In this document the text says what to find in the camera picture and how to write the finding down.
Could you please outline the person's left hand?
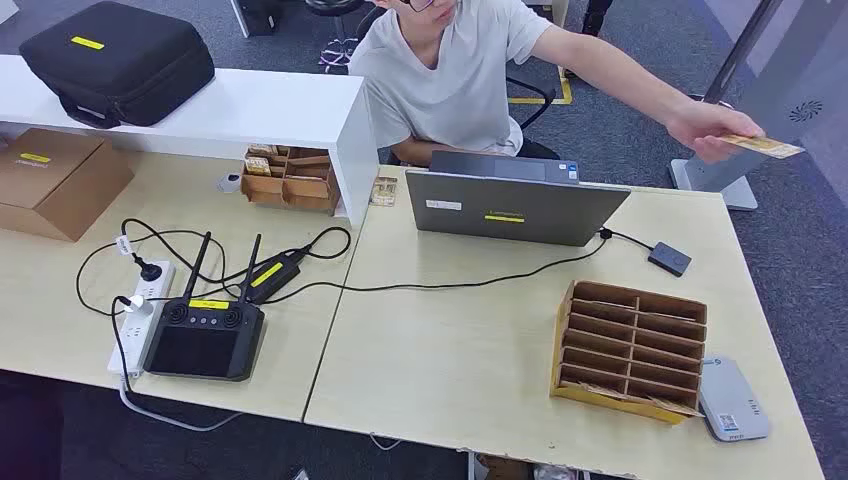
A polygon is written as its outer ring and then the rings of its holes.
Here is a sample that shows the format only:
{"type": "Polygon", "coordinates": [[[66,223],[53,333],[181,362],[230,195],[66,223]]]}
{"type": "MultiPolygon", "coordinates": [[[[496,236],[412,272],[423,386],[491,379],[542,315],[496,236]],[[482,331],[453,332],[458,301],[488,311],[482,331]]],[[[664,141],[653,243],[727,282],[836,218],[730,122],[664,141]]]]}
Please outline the person's left hand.
{"type": "Polygon", "coordinates": [[[739,147],[722,140],[724,136],[765,136],[765,131],[748,115],[689,98],[674,107],[664,125],[675,140],[693,150],[706,164],[727,160],[739,152],[739,147]]]}

